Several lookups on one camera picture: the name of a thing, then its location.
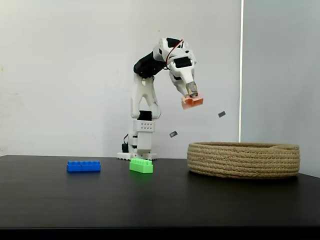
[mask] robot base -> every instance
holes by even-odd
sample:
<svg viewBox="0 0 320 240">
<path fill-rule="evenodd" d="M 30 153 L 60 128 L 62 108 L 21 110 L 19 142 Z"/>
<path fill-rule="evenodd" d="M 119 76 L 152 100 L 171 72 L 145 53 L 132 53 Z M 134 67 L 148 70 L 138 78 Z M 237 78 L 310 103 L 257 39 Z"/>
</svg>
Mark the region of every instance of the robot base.
<svg viewBox="0 0 320 240">
<path fill-rule="evenodd" d="M 130 160 L 130 159 L 147 159 L 147 160 L 156 160 L 157 159 L 156 153 L 146 153 L 143 155 L 139 155 L 135 152 L 129 153 L 129 152 L 118 152 L 116 154 L 117 159 L 123 159 L 123 160 Z"/>
</svg>

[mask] woven basket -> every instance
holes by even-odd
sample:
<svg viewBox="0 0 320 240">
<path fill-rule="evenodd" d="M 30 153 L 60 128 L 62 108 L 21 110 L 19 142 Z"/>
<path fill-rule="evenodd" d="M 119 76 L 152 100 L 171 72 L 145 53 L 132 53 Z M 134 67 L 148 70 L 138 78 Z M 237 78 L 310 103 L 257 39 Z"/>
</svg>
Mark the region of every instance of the woven basket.
<svg viewBox="0 0 320 240">
<path fill-rule="evenodd" d="M 283 179 L 300 167 L 298 145 L 195 142 L 187 152 L 191 172 L 236 179 Z"/>
</svg>

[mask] white wall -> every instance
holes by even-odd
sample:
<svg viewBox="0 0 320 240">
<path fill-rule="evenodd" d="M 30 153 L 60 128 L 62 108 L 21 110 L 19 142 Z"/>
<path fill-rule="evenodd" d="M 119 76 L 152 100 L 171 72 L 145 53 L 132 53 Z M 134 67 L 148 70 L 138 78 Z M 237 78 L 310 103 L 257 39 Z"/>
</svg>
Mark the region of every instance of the white wall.
<svg viewBox="0 0 320 240">
<path fill-rule="evenodd" d="M 320 177 L 320 1 L 245 0 L 242 142 L 300 145 Z"/>
<path fill-rule="evenodd" d="M 168 73 L 159 73 L 153 152 L 185 158 L 190 142 L 237 141 L 240 7 L 240 0 L 0 1 L 0 154 L 116 156 L 132 121 L 133 65 L 160 37 L 193 49 L 204 104 L 184 111 Z"/>
</svg>

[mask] orange block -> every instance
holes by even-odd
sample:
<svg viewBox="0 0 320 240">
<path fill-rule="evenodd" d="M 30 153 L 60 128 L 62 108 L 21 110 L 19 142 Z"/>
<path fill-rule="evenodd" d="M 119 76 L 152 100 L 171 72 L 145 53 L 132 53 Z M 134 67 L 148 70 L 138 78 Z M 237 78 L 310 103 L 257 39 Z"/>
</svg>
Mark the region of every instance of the orange block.
<svg viewBox="0 0 320 240">
<path fill-rule="evenodd" d="M 204 103 L 204 98 L 201 96 L 201 94 L 198 94 L 196 97 L 182 97 L 181 104 L 184 110 L 202 105 Z"/>
</svg>

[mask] white robotic arm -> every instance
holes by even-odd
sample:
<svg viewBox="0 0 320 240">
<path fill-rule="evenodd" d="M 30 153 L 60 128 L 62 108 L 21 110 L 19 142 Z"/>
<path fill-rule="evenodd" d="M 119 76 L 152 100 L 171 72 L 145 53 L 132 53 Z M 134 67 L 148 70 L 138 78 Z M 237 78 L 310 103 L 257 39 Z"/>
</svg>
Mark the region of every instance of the white robotic arm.
<svg viewBox="0 0 320 240">
<path fill-rule="evenodd" d="M 133 130 L 128 133 L 128 142 L 122 144 L 122 152 L 117 158 L 130 160 L 157 158 L 151 153 L 152 133 L 155 119 L 160 117 L 154 90 L 155 75 L 162 69 L 169 70 L 172 83 L 183 95 L 182 107 L 188 109 L 203 103 L 194 82 L 196 58 L 188 44 L 174 38 L 161 38 L 153 51 L 141 58 L 133 67 L 134 89 L 131 96 L 131 117 Z M 141 99 L 145 98 L 149 110 L 140 110 Z"/>
</svg>

